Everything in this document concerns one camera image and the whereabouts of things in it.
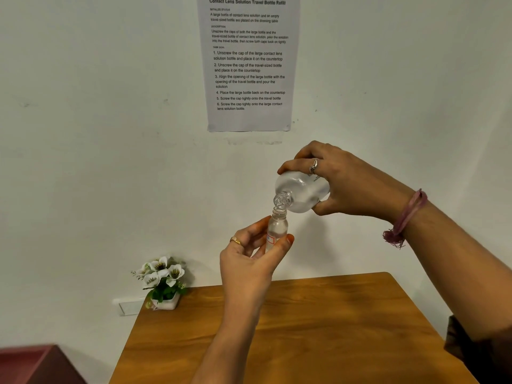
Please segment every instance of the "paper sign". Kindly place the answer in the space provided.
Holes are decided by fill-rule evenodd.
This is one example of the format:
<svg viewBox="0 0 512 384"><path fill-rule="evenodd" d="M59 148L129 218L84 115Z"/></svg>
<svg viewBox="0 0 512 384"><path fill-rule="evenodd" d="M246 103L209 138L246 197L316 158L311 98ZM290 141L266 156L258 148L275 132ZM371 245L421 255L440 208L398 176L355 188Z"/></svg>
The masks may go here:
<svg viewBox="0 0 512 384"><path fill-rule="evenodd" d="M300 0L197 0L208 130L290 130Z"/></svg>

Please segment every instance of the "potted plant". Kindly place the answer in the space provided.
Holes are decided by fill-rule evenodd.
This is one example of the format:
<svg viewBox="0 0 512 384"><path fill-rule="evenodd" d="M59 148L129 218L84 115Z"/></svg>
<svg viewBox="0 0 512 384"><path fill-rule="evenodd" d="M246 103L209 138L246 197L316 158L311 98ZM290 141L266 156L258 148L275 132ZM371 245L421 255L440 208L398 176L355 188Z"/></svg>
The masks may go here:
<svg viewBox="0 0 512 384"><path fill-rule="evenodd" d="M144 290L151 290L148 296L153 304L146 303L148 308L153 306L155 310L174 310L180 296L186 292L185 284L179 281L185 270L173 258L163 256L144 263L132 274L144 282Z"/></svg>

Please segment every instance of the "sleeve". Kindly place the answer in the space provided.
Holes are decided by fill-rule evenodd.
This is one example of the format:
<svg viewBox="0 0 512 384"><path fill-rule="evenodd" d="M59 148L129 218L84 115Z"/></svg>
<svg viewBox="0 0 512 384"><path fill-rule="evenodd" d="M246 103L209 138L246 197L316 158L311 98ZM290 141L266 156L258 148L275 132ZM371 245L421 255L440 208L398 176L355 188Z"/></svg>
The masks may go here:
<svg viewBox="0 0 512 384"><path fill-rule="evenodd" d="M512 327L473 342L457 318L451 316L445 350L464 362L480 384L512 383Z"/></svg>

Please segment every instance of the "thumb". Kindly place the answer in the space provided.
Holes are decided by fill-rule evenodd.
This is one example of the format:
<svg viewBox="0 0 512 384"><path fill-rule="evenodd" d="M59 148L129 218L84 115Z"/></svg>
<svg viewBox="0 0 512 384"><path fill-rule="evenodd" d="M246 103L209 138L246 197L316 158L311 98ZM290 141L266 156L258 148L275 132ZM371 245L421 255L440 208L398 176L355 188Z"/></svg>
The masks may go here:
<svg viewBox="0 0 512 384"><path fill-rule="evenodd" d="M287 234L285 237L281 237L272 249L263 255L261 261L271 272L274 272L281 260L284 259L294 241L295 237L292 234Z"/></svg>
<svg viewBox="0 0 512 384"><path fill-rule="evenodd" d="M336 202L332 198L328 198L325 201L318 202L313 206L313 211L318 215L327 215L336 212Z"/></svg>

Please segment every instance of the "white flower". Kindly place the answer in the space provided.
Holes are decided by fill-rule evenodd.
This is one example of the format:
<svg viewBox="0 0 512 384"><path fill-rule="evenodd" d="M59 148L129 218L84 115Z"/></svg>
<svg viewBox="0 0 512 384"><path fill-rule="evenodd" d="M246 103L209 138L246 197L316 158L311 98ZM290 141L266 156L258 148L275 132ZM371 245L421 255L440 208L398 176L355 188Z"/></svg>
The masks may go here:
<svg viewBox="0 0 512 384"><path fill-rule="evenodd" d="M159 277L168 277L169 270L167 269L167 257L163 256L159 260L150 263L152 271L156 272Z"/></svg>
<svg viewBox="0 0 512 384"><path fill-rule="evenodd" d="M144 283L149 288L156 287L160 283L161 277L158 275L157 272L148 273L146 276L144 276Z"/></svg>
<svg viewBox="0 0 512 384"><path fill-rule="evenodd" d="M150 264L149 263L144 263L142 265L142 267L135 272L135 276L137 277L137 279L141 280L148 273L152 273L152 270L150 268Z"/></svg>
<svg viewBox="0 0 512 384"><path fill-rule="evenodd" d="M182 277L185 273L185 270L181 267L181 264L171 265L169 267L169 277L167 278L167 285L172 287L176 284L176 280Z"/></svg>

